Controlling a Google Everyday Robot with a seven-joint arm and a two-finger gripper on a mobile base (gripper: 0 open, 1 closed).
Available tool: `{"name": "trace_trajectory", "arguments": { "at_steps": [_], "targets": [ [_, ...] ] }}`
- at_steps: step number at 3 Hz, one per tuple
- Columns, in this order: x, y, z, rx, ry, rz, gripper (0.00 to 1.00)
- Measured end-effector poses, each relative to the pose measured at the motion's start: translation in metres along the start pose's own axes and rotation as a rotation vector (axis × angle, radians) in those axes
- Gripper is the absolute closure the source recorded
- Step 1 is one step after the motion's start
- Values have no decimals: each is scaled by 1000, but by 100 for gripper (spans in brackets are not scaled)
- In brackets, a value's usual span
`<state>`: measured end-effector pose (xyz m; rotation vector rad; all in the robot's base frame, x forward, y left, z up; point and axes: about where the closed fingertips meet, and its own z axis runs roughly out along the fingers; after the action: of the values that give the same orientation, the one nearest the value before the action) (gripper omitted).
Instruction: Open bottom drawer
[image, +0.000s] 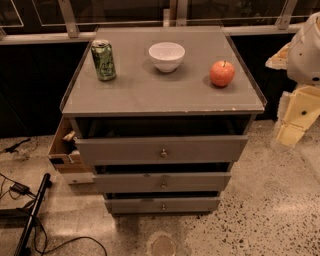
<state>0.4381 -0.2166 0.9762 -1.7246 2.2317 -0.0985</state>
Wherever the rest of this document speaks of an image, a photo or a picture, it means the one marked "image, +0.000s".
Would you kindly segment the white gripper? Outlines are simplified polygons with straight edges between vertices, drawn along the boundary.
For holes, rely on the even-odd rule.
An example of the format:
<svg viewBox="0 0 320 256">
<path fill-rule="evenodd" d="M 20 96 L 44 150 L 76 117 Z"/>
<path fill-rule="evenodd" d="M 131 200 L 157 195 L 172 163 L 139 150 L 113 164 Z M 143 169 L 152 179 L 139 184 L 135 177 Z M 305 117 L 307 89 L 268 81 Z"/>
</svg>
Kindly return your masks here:
<svg viewBox="0 0 320 256">
<path fill-rule="evenodd" d="M 289 43 L 284 45 L 266 61 L 265 66 L 275 70 L 286 70 L 289 46 Z M 320 89 L 314 86 L 303 86 L 296 89 L 290 95 L 283 118 L 284 125 L 280 127 L 276 140 L 285 146 L 295 146 L 319 115 Z"/>
</svg>

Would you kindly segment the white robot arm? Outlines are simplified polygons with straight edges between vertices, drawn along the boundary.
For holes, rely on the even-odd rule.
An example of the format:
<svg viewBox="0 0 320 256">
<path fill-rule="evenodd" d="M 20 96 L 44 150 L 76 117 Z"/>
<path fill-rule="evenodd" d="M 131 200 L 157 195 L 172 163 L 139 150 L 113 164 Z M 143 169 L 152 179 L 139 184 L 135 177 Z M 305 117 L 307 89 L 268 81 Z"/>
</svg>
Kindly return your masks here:
<svg viewBox="0 0 320 256">
<path fill-rule="evenodd" d="M 320 116 L 320 13 L 312 14 L 265 66 L 285 70 L 296 83 L 293 92 L 282 93 L 274 129 L 273 146 L 287 150 Z"/>
</svg>

